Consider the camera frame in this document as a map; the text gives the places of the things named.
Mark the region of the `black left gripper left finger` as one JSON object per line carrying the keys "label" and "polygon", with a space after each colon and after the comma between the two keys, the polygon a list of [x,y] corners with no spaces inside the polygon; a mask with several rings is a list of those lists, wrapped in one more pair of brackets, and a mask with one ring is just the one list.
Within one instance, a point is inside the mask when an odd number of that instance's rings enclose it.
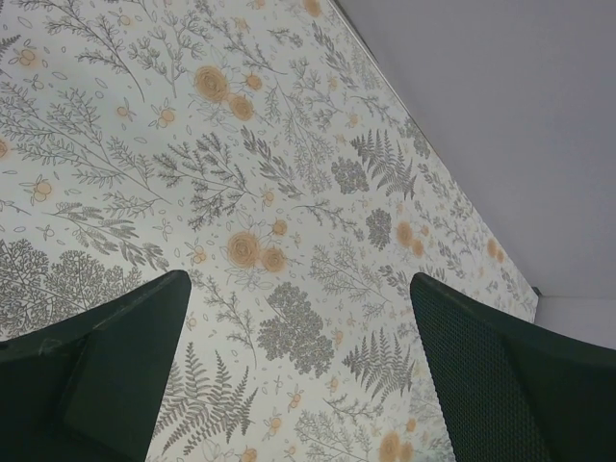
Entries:
{"label": "black left gripper left finger", "polygon": [[144,460],[191,289],[173,270],[3,342],[2,460]]}

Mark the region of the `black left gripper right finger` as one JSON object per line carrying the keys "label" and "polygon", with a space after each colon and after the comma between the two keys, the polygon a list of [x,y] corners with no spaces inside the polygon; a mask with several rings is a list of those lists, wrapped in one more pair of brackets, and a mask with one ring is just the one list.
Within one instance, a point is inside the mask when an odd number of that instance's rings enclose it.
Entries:
{"label": "black left gripper right finger", "polygon": [[456,460],[614,460],[614,350],[424,273],[413,276],[410,298]]}

